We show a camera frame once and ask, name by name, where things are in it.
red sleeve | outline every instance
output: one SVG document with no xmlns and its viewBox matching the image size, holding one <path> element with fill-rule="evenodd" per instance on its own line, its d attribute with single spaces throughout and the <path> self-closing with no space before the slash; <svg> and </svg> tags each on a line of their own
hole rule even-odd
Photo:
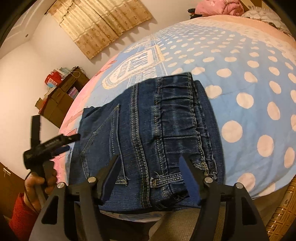
<svg viewBox="0 0 296 241">
<path fill-rule="evenodd" d="M 38 215 L 24 203 L 24 194 L 20 193 L 15 202 L 10 228 L 20 241 L 28 241 Z"/>
</svg>

curtain rod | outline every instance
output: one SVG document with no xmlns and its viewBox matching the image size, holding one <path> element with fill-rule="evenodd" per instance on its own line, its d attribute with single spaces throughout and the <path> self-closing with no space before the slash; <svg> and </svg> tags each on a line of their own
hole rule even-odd
<svg viewBox="0 0 296 241">
<path fill-rule="evenodd" d="M 56 3 L 57 0 L 55 0 L 55 2 L 49 7 L 49 9 L 45 12 L 44 15 L 46 15 L 48 13 L 48 11 L 50 10 L 50 8 Z"/>
</svg>

red bag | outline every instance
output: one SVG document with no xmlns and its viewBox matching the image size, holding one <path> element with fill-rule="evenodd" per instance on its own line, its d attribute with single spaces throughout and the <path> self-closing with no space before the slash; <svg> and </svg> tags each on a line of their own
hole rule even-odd
<svg viewBox="0 0 296 241">
<path fill-rule="evenodd" d="M 62 77 L 59 75 L 58 72 L 51 72 L 46 80 L 45 80 L 45 83 L 51 83 L 53 84 L 54 86 L 57 86 L 58 84 L 60 84 L 62 82 Z"/>
</svg>

patterned pillow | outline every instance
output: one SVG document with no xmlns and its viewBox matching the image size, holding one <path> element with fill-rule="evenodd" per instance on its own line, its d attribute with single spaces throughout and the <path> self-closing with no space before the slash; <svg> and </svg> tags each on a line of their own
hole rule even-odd
<svg viewBox="0 0 296 241">
<path fill-rule="evenodd" d="M 242 17 L 256 19 L 277 28 L 283 33 L 292 36 L 287 26 L 282 22 L 281 18 L 272 10 L 261 7 L 254 7 L 245 12 Z"/>
</svg>

pink blanket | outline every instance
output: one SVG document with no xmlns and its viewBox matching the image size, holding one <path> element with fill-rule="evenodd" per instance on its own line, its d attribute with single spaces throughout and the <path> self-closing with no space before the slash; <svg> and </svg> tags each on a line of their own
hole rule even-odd
<svg viewBox="0 0 296 241">
<path fill-rule="evenodd" d="M 203 0 L 195 8 L 195 14 L 204 17 L 219 14 L 241 16 L 243 13 L 244 8 L 239 0 Z"/>
</svg>

